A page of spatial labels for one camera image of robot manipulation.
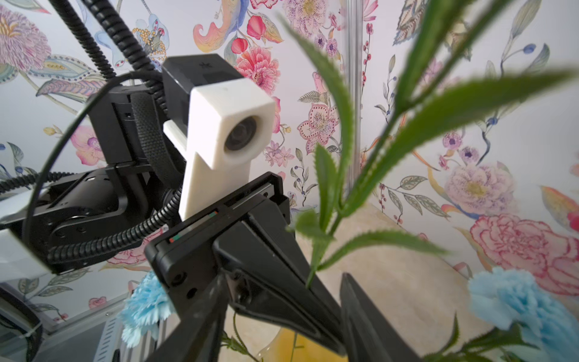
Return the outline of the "coral red rose stem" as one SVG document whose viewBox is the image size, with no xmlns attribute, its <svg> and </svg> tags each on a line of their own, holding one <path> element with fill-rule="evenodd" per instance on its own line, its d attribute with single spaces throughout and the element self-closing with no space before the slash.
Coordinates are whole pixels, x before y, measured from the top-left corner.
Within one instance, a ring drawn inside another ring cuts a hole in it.
<svg viewBox="0 0 579 362">
<path fill-rule="evenodd" d="M 220 347 L 227 348 L 228 350 L 235 351 L 243 356 L 249 357 L 254 362 L 264 362 L 264 360 L 258 359 L 255 355 L 253 355 L 250 350 L 247 348 L 246 344 L 244 343 L 243 339 L 241 338 L 240 333 L 238 332 L 237 328 L 237 313 L 234 312 L 232 318 L 233 330 L 234 334 L 229 336 L 226 331 L 223 331 Z"/>
</svg>

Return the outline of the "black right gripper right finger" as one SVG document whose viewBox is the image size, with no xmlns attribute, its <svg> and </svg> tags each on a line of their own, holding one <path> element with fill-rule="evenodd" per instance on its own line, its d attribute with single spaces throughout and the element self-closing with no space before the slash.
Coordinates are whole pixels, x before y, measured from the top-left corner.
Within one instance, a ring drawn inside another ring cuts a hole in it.
<svg viewBox="0 0 579 362">
<path fill-rule="evenodd" d="M 342 275 L 340 299 L 342 330 L 350 362 L 422 360 L 348 273 Z"/>
</svg>

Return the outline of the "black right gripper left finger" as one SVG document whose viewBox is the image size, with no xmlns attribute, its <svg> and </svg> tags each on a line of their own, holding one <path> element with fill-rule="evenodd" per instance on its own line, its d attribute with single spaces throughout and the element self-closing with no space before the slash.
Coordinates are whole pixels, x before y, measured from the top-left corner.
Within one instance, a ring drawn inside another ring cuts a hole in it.
<svg viewBox="0 0 579 362">
<path fill-rule="evenodd" d="M 217 276 L 149 361 L 217 361 L 229 305 L 224 276 Z"/>
</svg>

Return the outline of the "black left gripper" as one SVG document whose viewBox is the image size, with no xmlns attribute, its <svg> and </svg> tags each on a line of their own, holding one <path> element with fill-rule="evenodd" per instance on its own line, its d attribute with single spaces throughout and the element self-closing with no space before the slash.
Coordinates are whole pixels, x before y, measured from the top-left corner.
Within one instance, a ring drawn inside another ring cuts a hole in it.
<svg viewBox="0 0 579 362">
<path fill-rule="evenodd" d="M 268 172 L 150 242 L 146 257 L 179 322 L 222 275 L 227 310 L 345 354 L 339 305 L 319 280 L 306 285 L 310 266 L 289 224 L 283 180 Z"/>
</svg>

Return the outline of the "yellow fluted glass vase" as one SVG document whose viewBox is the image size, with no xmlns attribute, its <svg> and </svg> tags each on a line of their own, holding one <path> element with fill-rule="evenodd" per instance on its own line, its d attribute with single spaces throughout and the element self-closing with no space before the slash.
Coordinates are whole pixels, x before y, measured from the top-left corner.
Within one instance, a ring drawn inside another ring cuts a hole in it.
<svg viewBox="0 0 579 362">
<path fill-rule="evenodd" d="M 276 337 L 257 355 L 260 361 L 273 362 L 340 362 L 348 361 L 315 342 L 285 328 L 281 328 Z"/>
</svg>

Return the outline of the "blue carnation stem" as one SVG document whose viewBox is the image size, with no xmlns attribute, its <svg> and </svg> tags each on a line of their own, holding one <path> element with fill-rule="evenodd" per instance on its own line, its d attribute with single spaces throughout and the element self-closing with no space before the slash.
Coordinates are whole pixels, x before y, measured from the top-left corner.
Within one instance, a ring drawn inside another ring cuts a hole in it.
<svg viewBox="0 0 579 362">
<path fill-rule="evenodd" d="M 469 280 L 470 310 L 491 330 L 460 344 L 458 321 L 425 361 L 576 361 L 578 320 L 527 271 L 494 268 Z"/>
<path fill-rule="evenodd" d="M 576 69 L 564 68 L 500 78 L 477 78 L 437 94 L 439 81 L 454 68 L 464 49 L 476 41 L 508 6 L 506 1 L 494 1 L 443 65 L 437 80 L 432 81 L 423 92 L 417 93 L 416 88 L 428 64 L 467 6 L 466 1 L 428 3 L 420 32 L 397 83 L 394 114 L 349 192 L 344 192 L 345 178 L 355 161 L 355 115 L 351 95 L 334 63 L 297 31 L 289 31 L 326 84 L 335 101 L 342 128 L 342 153 L 339 161 L 334 161 L 324 147 L 318 146 L 315 149 L 319 209 L 300 214 L 293 226 L 313 247 L 307 286 L 312 285 L 319 271 L 329 268 L 349 253 L 369 246 L 388 244 L 422 253 L 442 253 L 440 247 L 414 236 L 403 236 L 396 232 L 371 232 L 353 238 L 332 256 L 326 256 L 327 248 L 342 220 L 355 213 L 375 186 L 416 148 L 447 131 L 468 125 L 501 106 L 524 100 L 576 77 Z"/>
</svg>

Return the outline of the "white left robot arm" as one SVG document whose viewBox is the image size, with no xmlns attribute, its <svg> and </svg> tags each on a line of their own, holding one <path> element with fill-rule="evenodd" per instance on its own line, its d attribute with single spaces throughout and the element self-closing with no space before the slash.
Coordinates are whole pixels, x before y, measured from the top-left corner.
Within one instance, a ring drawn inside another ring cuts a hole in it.
<svg viewBox="0 0 579 362">
<path fill-rule="evenodd" d="M 271 140 L 276 104 L 216 54 L 173 57 L 161 71 L 107 1 L 85 7 L 128 57 L 132 72 L 111 78 L 67 131 L 129 79 L 131 96 L 153 134 L 140 134 L 146 164 L 84 174 L 41 173 L 24 215 L 6 228 L 48 270 L 67 273 L 136 247 L 181 219 L 146 248 L 180 323 L 153 361 L 215 361 L 227 308 L 304 336 L 345 355 L 340 308 L 310 271 L 293 233 L 282 179 L 250 180 L 250 163 Z"/>
</svg>

